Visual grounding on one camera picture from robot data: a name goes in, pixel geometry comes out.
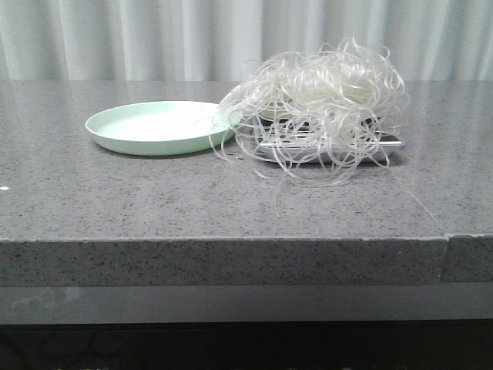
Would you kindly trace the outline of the white vermicelli bundle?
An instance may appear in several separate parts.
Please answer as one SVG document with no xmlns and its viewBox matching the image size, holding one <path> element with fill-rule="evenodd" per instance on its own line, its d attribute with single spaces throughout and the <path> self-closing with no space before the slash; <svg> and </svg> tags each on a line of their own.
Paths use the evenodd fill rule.
<svg viewBox="0 0 493 370">
<path fill-rule="evenodd" d="M 346 183 L 363 164 L 381 168 L 387 163 L 337 166 L 331 163 L 270 162 L 250 150 L 253 130 L 261 119 L 321 119 L 329 137 L 338 127 L 367 118 L 380 130 L 398 135 L 404 125 L 408 95 L 390 50 L 383 45 L 363 46 L 355 39 L 322 45 L 315 52 L 282 52 L 271 56 L 232 88 L 220 101 L 218 113 L 240 115 L 234 134 L 213 152 L 228 164 L 276 184 L 329 187 Z"/>
</svg>

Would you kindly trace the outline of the digital kitchen scale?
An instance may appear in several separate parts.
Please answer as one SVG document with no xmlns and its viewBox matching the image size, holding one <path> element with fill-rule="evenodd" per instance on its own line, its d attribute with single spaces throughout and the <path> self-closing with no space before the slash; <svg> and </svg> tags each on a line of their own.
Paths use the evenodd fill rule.
<svg viewBox="0 0 493 370">
<path fill-rule="evenodd" d="M 253 130 L 250 150 L 262 160 L 289 164 L 331 163 L 352 166 L 359 163 L 387 163 L 404 143 L 378 128 L 372 118 L 338 127 L 337 137 L 329 137 L 321 119 L 261 119 Z"/>
</svg>

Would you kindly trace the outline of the light green plate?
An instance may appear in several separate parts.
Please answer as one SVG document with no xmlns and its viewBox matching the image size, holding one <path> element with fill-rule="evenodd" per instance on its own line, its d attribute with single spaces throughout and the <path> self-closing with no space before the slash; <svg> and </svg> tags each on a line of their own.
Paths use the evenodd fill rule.
<svg viewBox="0 0 493 370">
<path fill-rule="evenodd" d="M 159 101 L 104 110 L 86 121 L 106 149 L 140 156 L 170 156 L 207 150 L 227 141 L 240 115 L 218 113 L 215 103 Z"/>
</svg>

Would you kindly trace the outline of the white curtain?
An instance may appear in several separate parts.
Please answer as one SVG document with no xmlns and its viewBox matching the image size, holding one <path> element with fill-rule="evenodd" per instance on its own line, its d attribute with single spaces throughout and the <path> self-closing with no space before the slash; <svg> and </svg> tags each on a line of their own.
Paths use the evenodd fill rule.
<svg viewBox="0 0 493 370">
<path fill-rule="evenodd" d="M 231 81 L 343 38 L 406 80 L 492 78 L 490 1 L 3 1 L 1 78 Z"/>
</svg>

